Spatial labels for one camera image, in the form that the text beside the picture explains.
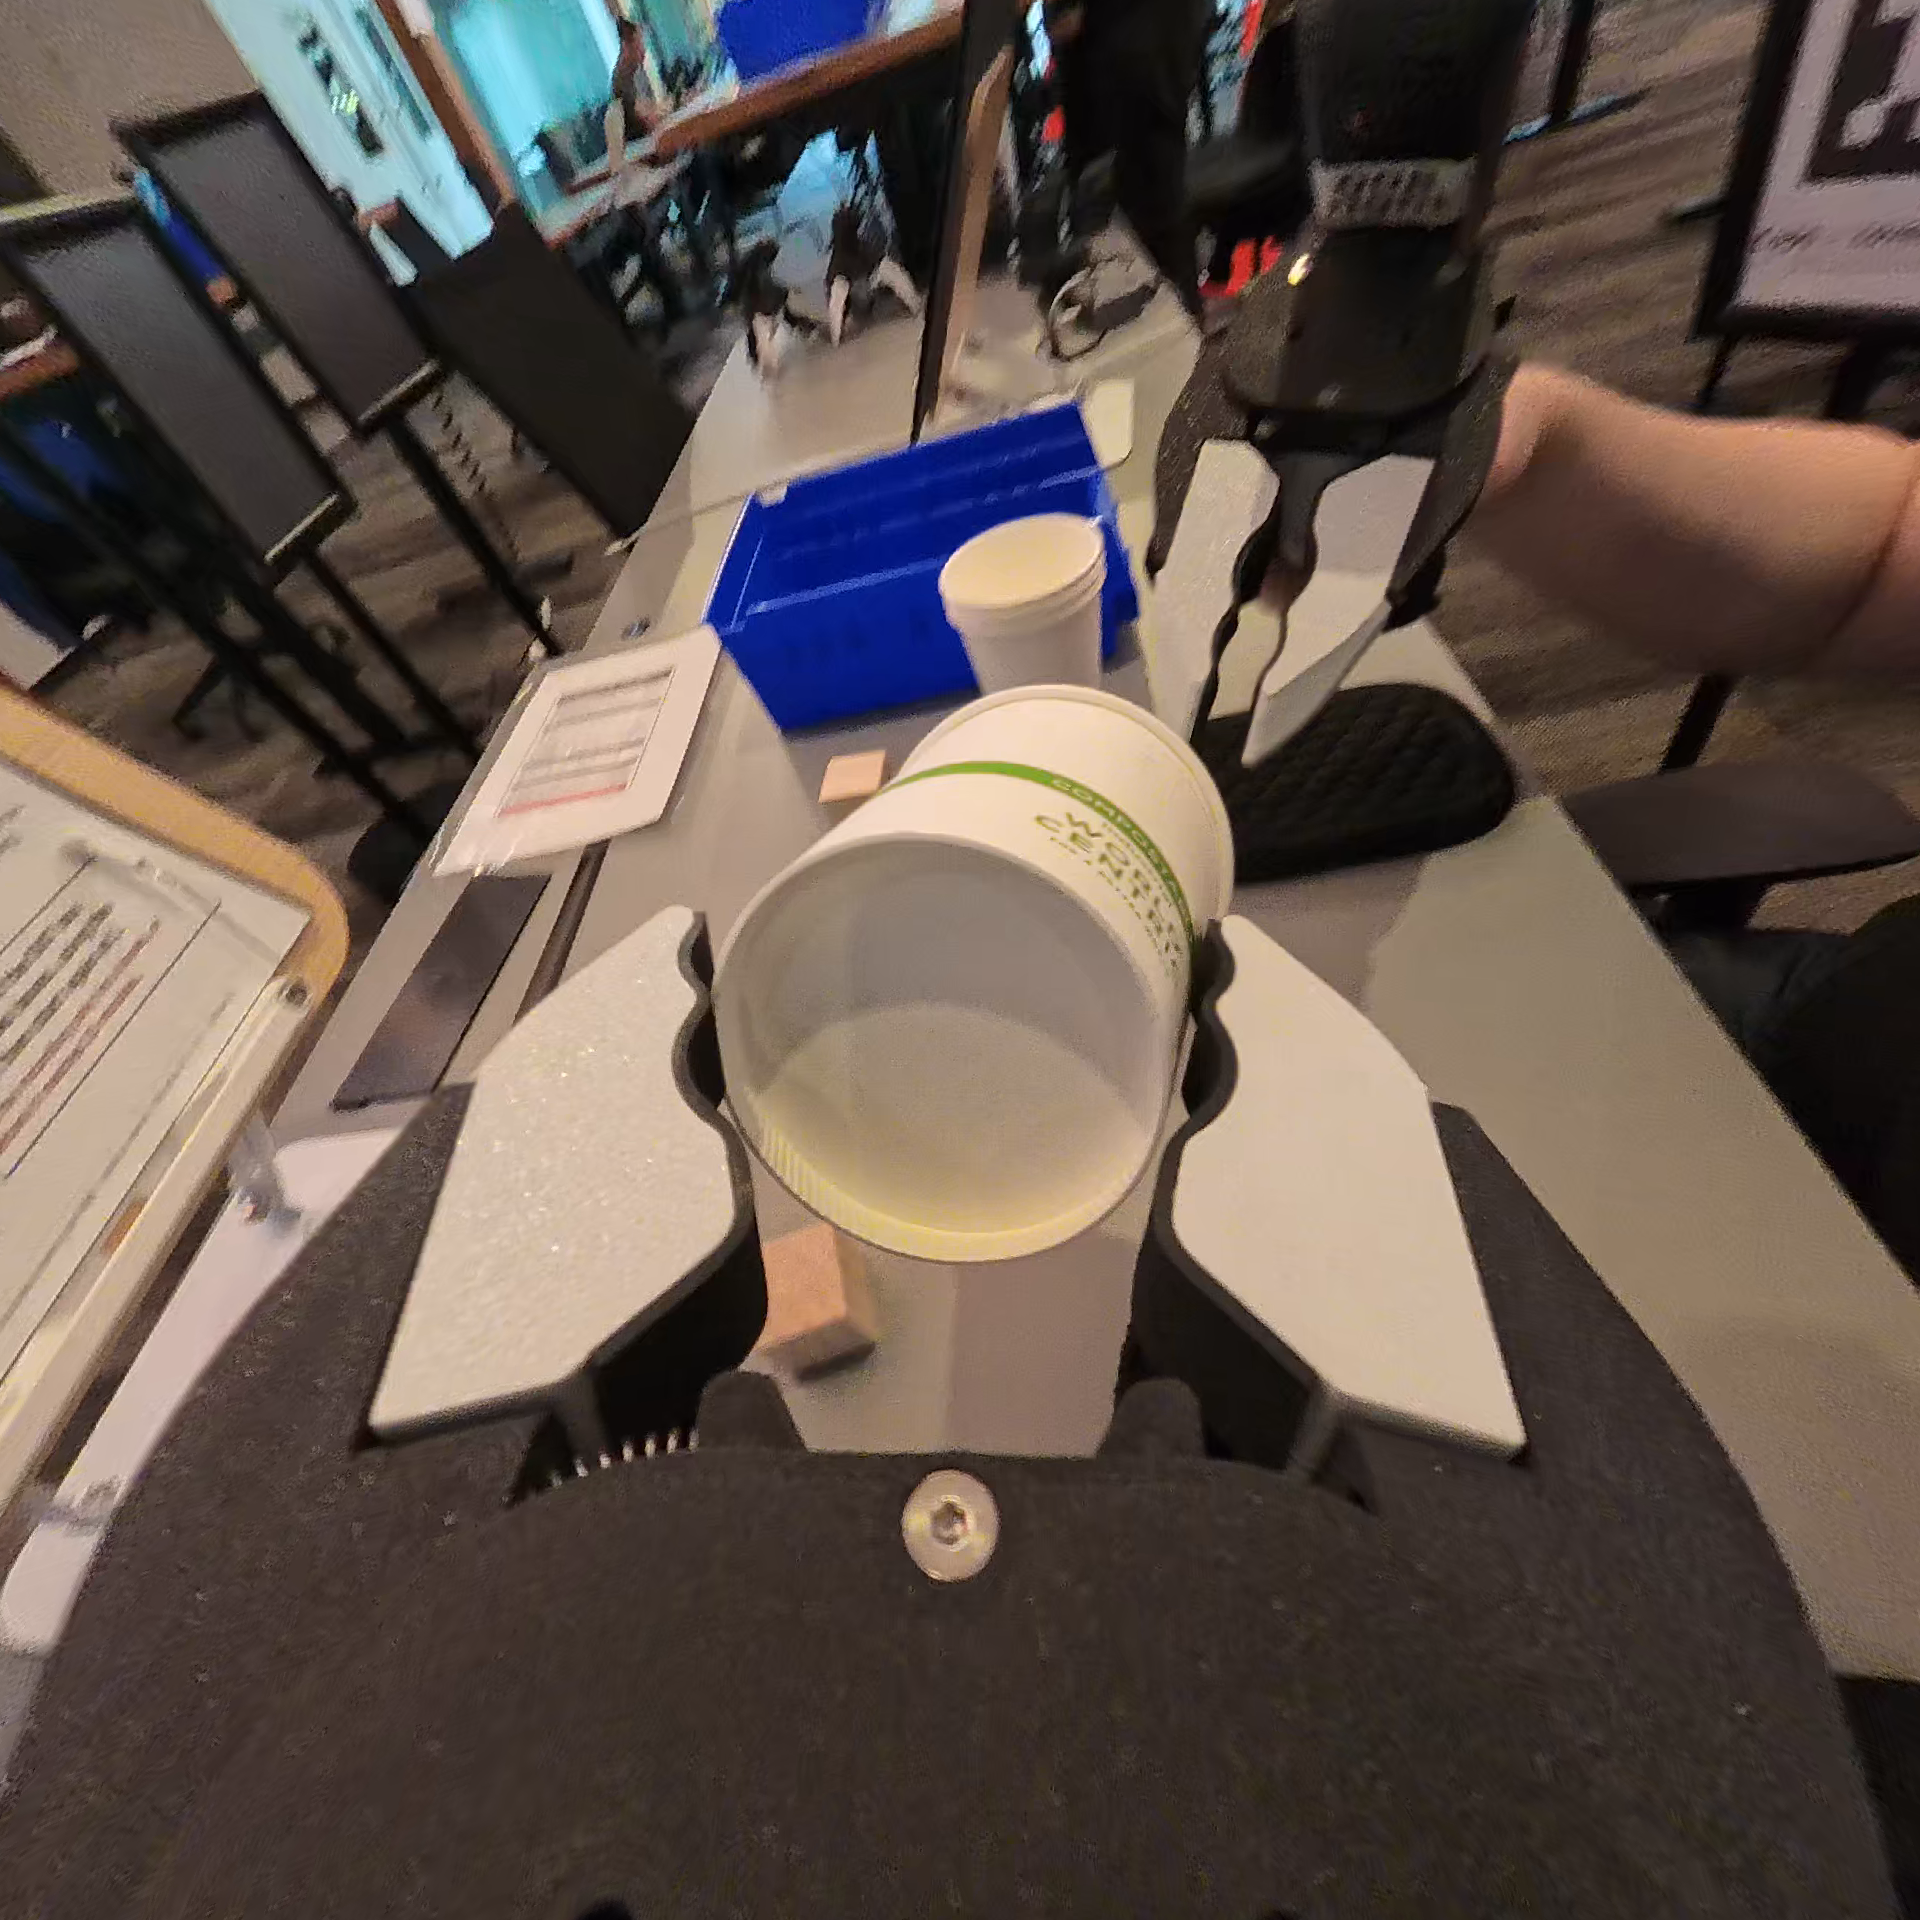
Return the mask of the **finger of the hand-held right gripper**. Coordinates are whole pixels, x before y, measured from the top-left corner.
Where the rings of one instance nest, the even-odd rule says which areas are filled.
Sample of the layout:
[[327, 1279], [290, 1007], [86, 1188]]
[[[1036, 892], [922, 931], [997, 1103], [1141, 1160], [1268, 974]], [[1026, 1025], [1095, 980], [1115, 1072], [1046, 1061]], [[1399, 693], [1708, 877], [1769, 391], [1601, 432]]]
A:
[[1199, 447], [1161, 569], [1161, 721], [1189, 743], [1215, 702], [1249, 712], [1279, 656], [1282, 607], [1261, 599], [1268, 561], [1255, 558], [1255, 582], [1241, 585], [1241, 555], [1278, 499], [1278, 476], [1255, 447]]
[[1388, 454], [1318, 495], [1311, 572], [1287, 600], [1279, 649], [1255, 685], [1243, 768], [1302, 733], [1386, 631], [1388, 580], [1431, 473], [1434, 457]]

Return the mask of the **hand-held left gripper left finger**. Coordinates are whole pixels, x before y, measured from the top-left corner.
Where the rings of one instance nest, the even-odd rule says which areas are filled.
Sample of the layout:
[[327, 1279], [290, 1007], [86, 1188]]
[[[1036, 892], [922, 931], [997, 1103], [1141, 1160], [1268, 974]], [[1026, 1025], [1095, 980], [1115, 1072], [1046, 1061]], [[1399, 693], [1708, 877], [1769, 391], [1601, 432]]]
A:
[[523, 1414], [567, 1463], [698, 1445], [708, 1380], [758, 1340], [711, 971], [705, 917], [675, 903], [487, 1055], [372, 1387], [378, 1443]]

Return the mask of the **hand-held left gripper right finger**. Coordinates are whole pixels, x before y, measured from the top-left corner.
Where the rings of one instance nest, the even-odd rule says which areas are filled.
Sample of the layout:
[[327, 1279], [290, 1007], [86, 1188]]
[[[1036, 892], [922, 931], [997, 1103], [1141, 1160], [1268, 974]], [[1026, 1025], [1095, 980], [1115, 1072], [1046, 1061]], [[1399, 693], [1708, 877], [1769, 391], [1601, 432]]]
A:
[[1367, 1428], [1526, 1431], [1425, 1079], [1245, 917], [1206, 936], [1183, 1125], [1143, 1236], [1143, 1366], [1229, 1460], [1315, 1476]]

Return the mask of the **blue plastic bin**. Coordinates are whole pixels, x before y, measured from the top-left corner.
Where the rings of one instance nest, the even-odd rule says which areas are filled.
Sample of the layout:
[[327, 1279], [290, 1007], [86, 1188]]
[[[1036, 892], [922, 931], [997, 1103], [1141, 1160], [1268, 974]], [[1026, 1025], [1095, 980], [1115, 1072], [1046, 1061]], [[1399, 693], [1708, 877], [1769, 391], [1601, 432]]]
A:
[[783, 733], [953, 703], [979, 684], [940, 573], [964, 541], [1046, 512], [1102, 527], [1102, 656], [1110, 663], [1139, 616], [1139, 590], [1114, 488], [1075, 401], [751, 495], [705, 624]]
[[831, 54], [881, 17], [883, 1], [721, 1], [716, 36], [741, 84]]

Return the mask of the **person's right forearm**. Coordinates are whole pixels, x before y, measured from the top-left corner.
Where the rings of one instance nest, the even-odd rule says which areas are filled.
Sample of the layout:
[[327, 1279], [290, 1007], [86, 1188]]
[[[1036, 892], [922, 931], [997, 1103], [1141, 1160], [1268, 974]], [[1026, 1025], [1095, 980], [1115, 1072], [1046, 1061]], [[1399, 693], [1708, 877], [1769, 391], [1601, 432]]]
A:
[[1523, 363], [1469, 540], [1646, 657], [1916, 685], [1918, 446], [1885, 428], [1675, 414]]

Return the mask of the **black mesh pad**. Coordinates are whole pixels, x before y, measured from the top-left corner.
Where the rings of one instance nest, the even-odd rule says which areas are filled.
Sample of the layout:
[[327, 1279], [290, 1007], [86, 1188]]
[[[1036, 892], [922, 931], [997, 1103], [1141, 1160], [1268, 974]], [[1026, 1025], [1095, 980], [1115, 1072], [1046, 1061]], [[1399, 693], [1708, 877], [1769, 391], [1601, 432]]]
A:
[[1500, 828], [1518, 774], [1477, 712], [1426, 684], [1339, 689], [1293, 737], [1243, 763], [1251, 716], [1202, 725], [1236, 884], [1302, 880], [1466, 846]]

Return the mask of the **tilted wooden board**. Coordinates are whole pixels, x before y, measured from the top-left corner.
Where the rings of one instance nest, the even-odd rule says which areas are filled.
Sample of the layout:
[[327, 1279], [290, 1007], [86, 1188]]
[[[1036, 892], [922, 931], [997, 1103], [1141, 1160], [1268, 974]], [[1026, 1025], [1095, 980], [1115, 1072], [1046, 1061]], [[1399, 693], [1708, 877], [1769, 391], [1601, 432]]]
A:
[[922, 444], [943, 408], [971, 397], [963, 361], [977, 317], [1002, 132], [1010, 110], [1021, 4], [966, 1], [950, 96], [950, 137], [933, 277], [922, 316], [909, 444]]

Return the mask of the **idle gripper tool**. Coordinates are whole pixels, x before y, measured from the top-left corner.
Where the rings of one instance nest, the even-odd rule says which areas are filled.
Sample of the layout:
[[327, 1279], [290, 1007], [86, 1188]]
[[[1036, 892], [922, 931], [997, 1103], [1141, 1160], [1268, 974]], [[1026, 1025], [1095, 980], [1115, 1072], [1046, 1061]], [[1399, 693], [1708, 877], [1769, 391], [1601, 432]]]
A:
[[734, 262], [732, 296], [746, 323], [749, 365], [774, 377], [794, 339], [817, 339], [825, 324], [797, 304], [778, 269], [781, 245], [767, 235], [746, 246]]
[[890, 304], [922, 320], [924, 296], [906, 265], [890, 251], [884, 233], [857, 204], [831, 213], [825, 262], [825, 339], [838, 347], [853, 329]]

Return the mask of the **black office chair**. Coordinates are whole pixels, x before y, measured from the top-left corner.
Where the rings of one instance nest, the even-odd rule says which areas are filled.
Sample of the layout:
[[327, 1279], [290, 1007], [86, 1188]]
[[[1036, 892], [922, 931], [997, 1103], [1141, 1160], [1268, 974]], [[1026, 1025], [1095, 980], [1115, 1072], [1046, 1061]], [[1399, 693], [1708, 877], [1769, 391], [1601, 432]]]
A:
[[1918, 815], [1825, 758], [1727, 758], [1559, 800], [1660, 932], [1747, 928], [1778, 884], [1875, 873], [1918, 855]]

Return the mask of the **acrylic sheet with printed paper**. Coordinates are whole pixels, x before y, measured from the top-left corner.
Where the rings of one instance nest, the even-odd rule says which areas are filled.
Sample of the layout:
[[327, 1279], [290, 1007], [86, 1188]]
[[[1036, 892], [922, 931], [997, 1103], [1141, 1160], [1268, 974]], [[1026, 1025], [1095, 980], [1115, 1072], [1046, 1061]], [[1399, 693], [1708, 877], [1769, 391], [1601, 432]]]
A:
[[660, 823], [681, 784], [722, 641], [714, 625], [553, 663], [530, 685], [431, 873], [492, 875]]

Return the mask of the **wooden clipboard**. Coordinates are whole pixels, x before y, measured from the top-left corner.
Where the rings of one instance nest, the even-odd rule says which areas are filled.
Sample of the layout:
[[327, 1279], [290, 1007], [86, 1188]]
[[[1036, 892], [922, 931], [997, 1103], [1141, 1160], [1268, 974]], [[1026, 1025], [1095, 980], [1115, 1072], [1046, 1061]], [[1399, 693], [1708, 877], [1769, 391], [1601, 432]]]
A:
[[94, 1243], [13, 1366], [2, 1364], [2, 1507], [21, 1507], [132, 1310], [261, 1118], [342, 971], [350, 928], [331, 881], [302, 852], [198, 790], [158, 774], [33, 696], [5, 687], [2, 773], [15, 768], [84, 809], [220, 873], [306, 904], [311, 920], [246, 1029], [147, 1165], [142, 1187]]

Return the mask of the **person's black shirt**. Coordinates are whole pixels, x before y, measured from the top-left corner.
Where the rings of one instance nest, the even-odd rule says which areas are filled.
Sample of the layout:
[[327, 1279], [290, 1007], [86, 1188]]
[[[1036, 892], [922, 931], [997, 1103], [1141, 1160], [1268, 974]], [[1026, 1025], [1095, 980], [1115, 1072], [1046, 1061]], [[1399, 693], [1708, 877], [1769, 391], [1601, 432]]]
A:
[[1918, 899], [1851, 932], [1665, 941], [1857, 1211], [1918, 1277]]

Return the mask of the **wooden top table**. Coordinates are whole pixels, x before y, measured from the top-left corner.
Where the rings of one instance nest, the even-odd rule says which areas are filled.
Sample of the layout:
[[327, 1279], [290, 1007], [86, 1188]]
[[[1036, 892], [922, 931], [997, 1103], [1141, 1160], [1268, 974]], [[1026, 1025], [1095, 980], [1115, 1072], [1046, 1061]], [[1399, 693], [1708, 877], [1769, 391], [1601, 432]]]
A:
[[580, 233], [617, 209], [621, 185], [645, 197], [668, 189], [683, 158], [729, 137], [754, 134], [794, 113], [821, 113], [825, 124], [849, 121], [854, 96], [914, 64], [942, 56], [961, 40], [964, 4], [887, 4], [881, 25], [843, 45], [781, 65], [754, 81], [716, 81], [673, 110], [660, 125], [627, 141], [617, 159], [580, 174], [564, 199], [535, 215], [549, 249], [564, 249]]

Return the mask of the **black chair back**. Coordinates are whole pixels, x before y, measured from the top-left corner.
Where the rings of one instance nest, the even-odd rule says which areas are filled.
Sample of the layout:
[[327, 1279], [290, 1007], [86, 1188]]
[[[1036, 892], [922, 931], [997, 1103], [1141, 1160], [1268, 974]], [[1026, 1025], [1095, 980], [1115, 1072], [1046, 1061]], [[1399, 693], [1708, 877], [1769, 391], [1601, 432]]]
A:
[[606, 524], [636, 535], [693, 432], [658, 361], [617, 323], [529, 215], [399, 292], [439, 361], [469, 380]]

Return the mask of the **black framed floor sign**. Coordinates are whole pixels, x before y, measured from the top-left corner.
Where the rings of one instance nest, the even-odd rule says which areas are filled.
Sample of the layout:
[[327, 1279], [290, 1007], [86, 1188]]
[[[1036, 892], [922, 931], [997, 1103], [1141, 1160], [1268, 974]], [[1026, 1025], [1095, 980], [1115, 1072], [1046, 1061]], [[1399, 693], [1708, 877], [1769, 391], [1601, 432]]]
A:
[[414, 428], [414, 408], [441, 395], [441, 361], [267, 96], [249, 88], [116, 117], [109, 129], [226, 268], [325, 405], [358, 441], [390, 444], [535, 654], [559, 656], [546, 600], [499, 550]]
[[[241, 654], [236, 667], [374, 803], [395, 833], [415, 849], [428, 848], [446, 809], [393, 790], [382, 765], [431, 749], [477, 763], [477, 737], [330, 561], [325, 547], [357, 517], [357, 501], [241, 343], [225, 307], [131, 195], [6, 208], [2, 253], [5, 269], [53, 323], [59, 343], [105, 382], [138, 432], [220, 520], [243, 572], [238, 597], [265, 641], [298, 663], [364, 744], [350, 748], [322, 727], [257, 656]], [[423, 717], [421, 733], [404, 731], [355, 669], [278, 600], [277, 590], [292, 572], [318, 582], [407, 693]]]

